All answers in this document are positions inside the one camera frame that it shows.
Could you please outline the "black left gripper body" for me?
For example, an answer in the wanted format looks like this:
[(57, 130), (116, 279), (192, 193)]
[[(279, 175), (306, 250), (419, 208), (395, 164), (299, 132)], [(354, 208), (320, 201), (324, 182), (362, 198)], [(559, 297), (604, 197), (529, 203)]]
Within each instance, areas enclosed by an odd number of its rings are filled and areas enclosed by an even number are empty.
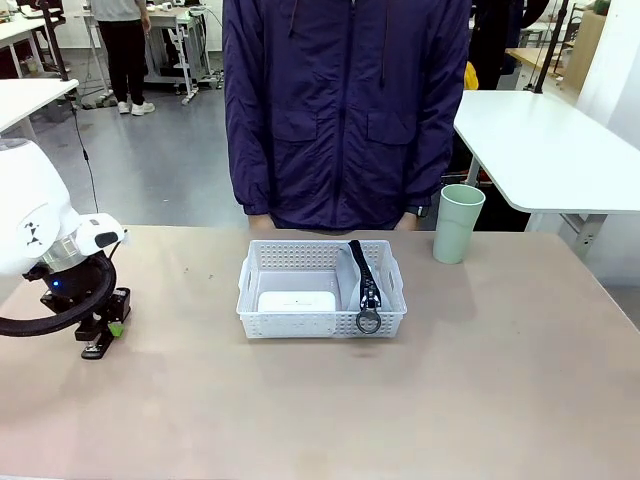
[(78, 321), (91, 313), (112, 319), (111, 296), (118, 288), (117, 273), (111, 259), (105, 254), (94, 254), (64, 271), (53, 272), (43, 263), (32, 267), (22, 277), (29, 281), (43, 281), (48, 290), (40, 301), (56, 314), (81, 307)]

